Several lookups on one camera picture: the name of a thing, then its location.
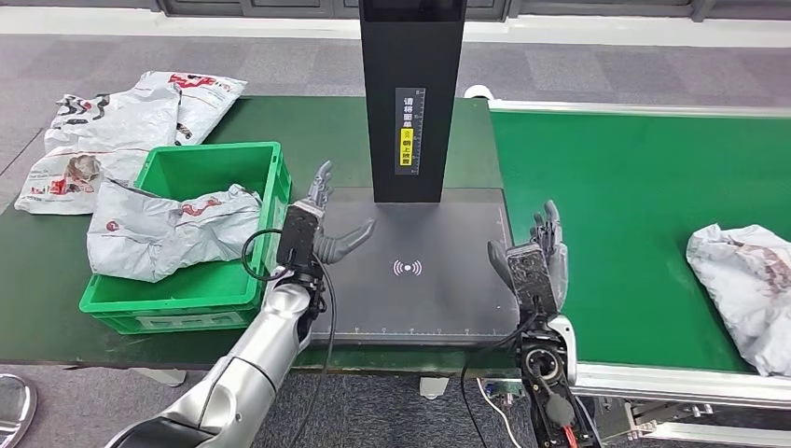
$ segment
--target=gray carpet floor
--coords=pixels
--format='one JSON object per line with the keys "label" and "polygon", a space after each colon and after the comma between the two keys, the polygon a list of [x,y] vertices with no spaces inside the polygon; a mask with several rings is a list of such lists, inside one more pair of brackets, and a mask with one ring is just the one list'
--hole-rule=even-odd
{"label": "gray carpet floor", "polygon": [[[148,70],[239,77],[247,94],[363,95],[357,41],[122,36],[0,36],[0,210],[43,155],[41,130],[65,93],[127,90]],[[465,44],[459,93],[485,84],[514,100],[645,105],[791,106],[791,49],[693,49],[574,45]],[[0,366],[30,379],[39,409],[21,448],[99,447],[129,423],[162,409],[180,388],[132,371]],[[315,375],[288,378],[256,447],[287,445]],[[304,447],[480,447],[457,382],[446,396],[418,395],[414,377],[331,376],[302,439]],[[502,422],[469,383],[473,409],[491,447],[511,446]],[[522,446],[531,442],[527,403],[507,412]],[[728,425],[791,428],[789,413],[725,411]],[[635,441],[624,446],[701,446]]]}

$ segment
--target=robotic arm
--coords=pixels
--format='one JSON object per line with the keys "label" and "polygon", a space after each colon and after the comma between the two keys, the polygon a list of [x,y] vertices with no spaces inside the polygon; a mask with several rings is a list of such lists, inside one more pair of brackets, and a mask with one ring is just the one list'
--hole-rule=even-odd
{"label": "robotic arm", "polygon": [[278,268],[261,311],[229,353],[173,405],[121,431],[107,448],[250,446],[311,325],[326,309],[323,264],[340,261],[373,233],[374,221],[341,238],[325,236],[330,162],[316,173],[306,198],[285,215]]}
{"label": "robotic arm", "polygon": [[592,446],[592,428],[569,388],[576,380],[576,339],[571,322],[560,314],[568,288],[560,213],[553,201],[544,208],[547,217],[535,215],[527,244],[505,250],[489,242],[489,261],[519,304],[514,352],[532,401],[538,446]]}

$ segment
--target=crumpled package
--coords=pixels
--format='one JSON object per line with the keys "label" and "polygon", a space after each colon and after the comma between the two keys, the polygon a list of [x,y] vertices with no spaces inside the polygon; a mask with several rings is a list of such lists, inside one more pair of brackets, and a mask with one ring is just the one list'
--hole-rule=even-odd
{"label": "crumpled package", "polygon": [[65,95],[44,134],[47,155],[25,180],[17,210],[93,212],[104,177],[131,184],[154,147],[174,144],[180,93],[174,84],[85,100]]}
{"label": "crumpled package", "polygon": [[88,228],[94,273],[155,283],[179,268],[242,256],[261,200],[239,185],[173,201],[104,181]]}
{"label": "crumpled package", "polygon": [[791,244],[763,227],[692,234],[687,262],[742,357],[761,375],[791,376]]}
{"label": "crumpled package", "polygon": [[239,98],[247,81],[190,73],[146,72],[134,87],[158,89],[165,84],[175,84],[182,92],[175,143],[198,145]]}

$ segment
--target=green conveyor belt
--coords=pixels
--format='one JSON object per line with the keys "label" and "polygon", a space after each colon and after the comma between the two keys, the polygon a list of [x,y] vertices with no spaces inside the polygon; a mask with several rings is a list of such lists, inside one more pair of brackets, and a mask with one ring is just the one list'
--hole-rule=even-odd
{"label": "green conveyor belt", "polygon": [[569,246],[582,361],[750,371],[687,266],[690,234],[765,226],[791,239],[791,123],[494,112],[514,236],[546,198]]}

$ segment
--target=white cable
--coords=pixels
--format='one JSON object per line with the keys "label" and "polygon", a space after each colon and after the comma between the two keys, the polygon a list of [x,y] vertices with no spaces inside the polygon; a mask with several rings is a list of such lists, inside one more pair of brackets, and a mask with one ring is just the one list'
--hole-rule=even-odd
{"label": "white cable", "polygon": [[478,390],[480,390],[480,394],[483,396],[483,399],[485,399],[486,402],[489,403],[489,406],[492,406],[492,409],[497,411],[497,413],[499,413],[500,416],[503,417],[503,421],[506,422],[506,430],[508,431],[508,437],[511,439],[511,443],[513,443],[514,446],[516,446],[517,448],[521,448],[521,445],[519,445],[516,438],[514,437],[514,433],[511,432],[511,425],[508,423],[508,417],[506,417],[505,413],[500,411],[500,408],[494,406],[494,403],[492,403],[489,397],[486,396],[486,391],[483,390],[483,383],[480,381],[480,378],[476,378],[476,380],[478,380]]}

